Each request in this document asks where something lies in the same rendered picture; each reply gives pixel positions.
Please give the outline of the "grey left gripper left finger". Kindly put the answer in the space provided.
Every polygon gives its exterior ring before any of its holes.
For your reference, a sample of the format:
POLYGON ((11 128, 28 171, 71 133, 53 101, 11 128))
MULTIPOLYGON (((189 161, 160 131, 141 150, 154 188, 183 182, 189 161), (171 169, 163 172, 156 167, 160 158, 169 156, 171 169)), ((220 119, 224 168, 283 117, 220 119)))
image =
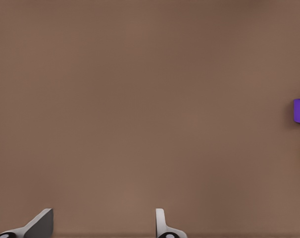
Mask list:
POLYGON ((0 238, 51 238, 53 209, 46 208, 25 226, 0 233, 0 238))

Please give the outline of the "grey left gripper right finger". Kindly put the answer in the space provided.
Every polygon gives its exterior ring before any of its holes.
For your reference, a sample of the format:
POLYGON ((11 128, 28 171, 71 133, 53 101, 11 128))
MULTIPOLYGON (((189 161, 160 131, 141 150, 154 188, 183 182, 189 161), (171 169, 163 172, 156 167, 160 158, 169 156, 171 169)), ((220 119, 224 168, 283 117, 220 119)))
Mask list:
POLYGON ((164 209, 155 210, 155 235, 156 238, 187 238, 184 231, 169 227, 165 220, 164 209))

